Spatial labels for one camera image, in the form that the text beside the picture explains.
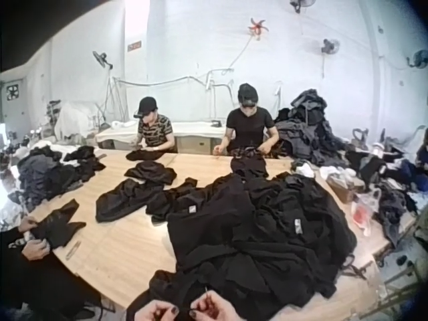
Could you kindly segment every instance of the ceiling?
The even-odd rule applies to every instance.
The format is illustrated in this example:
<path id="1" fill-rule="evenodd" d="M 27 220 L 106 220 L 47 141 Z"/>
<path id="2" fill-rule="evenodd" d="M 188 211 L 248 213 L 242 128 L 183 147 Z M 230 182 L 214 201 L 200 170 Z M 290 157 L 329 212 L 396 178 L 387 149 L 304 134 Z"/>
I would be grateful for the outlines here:
<path id="1" fill-rule="evenodd" d="M 58 31 L 107 1 L 0 1 L 0 72 L 25 64 Z"/>

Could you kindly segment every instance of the person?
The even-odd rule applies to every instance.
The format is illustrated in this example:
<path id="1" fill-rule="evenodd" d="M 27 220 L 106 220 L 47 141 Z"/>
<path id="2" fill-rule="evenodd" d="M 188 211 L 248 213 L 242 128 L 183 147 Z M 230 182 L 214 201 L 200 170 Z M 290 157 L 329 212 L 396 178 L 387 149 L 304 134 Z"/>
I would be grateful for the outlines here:
<path id="1" fill-rule="evenodd" d="M 140 101 L 138 113 L 134 117 L 140 119 L 138 134 L 131 142 L 134 149 L 141 148 L 141 140 L 144 138 L 146 147 L 143 150 L 149 152 L 156 150 L 174 151 L 175 139 L 171 121 L 168 117 L 158 113 L 158 106 L 153 97 L 144 97 Z"/>
<path id="2" fill-rule="evenodd" d="M 178 313 L 179 309 L 171 303 L 153 300 L 135 314 L 134 321 L 172 321 Z M 191 303 L 189 315 L 196 321 L 243 320 L 229 301 L 212 290 Z"/>
<path id="3" fill-rule="evenodd" d="M 214 147 L 213 154 L 220 155 L 225 148 L 229 154 L 234 154 L 234 150 L 245 150 L 247 147 L 254 147 L 262 154 L 269 154 L 280 138 L 272 116 L 265 108 L 257 106 L 257 90 L 249 84 L 240 85 L 238 100 L 239 108 L 229 113 L 225 136 L 221 144 Z M 263 141 L 265 128 L 270 137 Z"/>
<path id="4" fill-rule="evenodd" d="M 0 232 L 0 302 L 4 308 L 57 312 L 74 320 L 94 316 L 86 302 L 100 305 L 100 295 L 64 267 L 46 240 L 26 241 L 23 234 L 37 226 L 25 216 L 17 227 Z"/>

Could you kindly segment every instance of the clothing label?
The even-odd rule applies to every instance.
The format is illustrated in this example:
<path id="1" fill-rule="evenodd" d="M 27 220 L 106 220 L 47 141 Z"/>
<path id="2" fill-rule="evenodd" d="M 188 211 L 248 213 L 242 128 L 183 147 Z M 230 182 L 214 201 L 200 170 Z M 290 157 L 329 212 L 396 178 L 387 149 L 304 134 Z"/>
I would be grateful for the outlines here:
<path id="1" fill-rule="evenodd" d="M 303 234 L 302 223 L 300 222 L 300 219 L 294 220 L 294 227 L 296 229 L 296 234 Z"/>

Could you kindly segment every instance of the floor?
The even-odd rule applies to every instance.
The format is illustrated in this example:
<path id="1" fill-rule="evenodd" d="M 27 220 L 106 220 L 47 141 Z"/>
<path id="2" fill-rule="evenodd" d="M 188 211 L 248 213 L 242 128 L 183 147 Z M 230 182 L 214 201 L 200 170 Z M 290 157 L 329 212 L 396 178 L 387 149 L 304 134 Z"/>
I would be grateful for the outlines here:
<path id="1" fill-rule="evenodd" d="M 402 255 L 407 256 L 407 261 L 415 262 L 416 260 L 428 262 L 428 252 L 426 252 L 417 241 L 412 236 L 409 236 L 403 239 L 396 252 L 388 255 L 384 260 L 384 266 L 380 267 L 382 278 L 387 280 L 392 276 L 398 274 L 400 271 L 403 271 L 407 267 L 407 261 L 402 266 L 397 265 L 397 258 Z M 428 272 L 428 266 L 425 266 L 425 273 Z M 410 284 L 415 281 L 415 276 L 405 276 L 403 279 L 394 283 L 397 287 L 402 287 L 407 284 Z M 99 320 L 99 310 L 97 311 L 97 316 L 93 320 Z M 365 318 L 364 321 L 390 321 L 392 318 L 383 313 L 377 313 L 368 318 Z M 113 314 L 110 312 L 104 312 L 102 321 L 124 321 L 124 311 L 120 310 L 117 313 Z"/>

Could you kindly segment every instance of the baseball cap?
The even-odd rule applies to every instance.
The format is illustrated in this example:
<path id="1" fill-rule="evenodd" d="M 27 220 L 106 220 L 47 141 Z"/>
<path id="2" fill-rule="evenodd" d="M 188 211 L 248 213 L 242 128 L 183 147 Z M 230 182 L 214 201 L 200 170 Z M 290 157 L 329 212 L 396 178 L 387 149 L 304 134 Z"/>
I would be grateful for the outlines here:
<path id="1" fill-rule="evenodd" d="M 254 107 L 259 101 L 257 90 L 249 84 L 240 85 L 238 89 L 238 101 L 243 107 Z"/>
<path id="2" fill-rule="evenodd" d="M 158 109 L 156 100 L 153 97 L 144 97 L 140 101 L 140 106 L 138 107 L 138 112 L 134 114 L 135 118 L 142 118 L 149 115 L 151 112 L 154 112 Z"/>

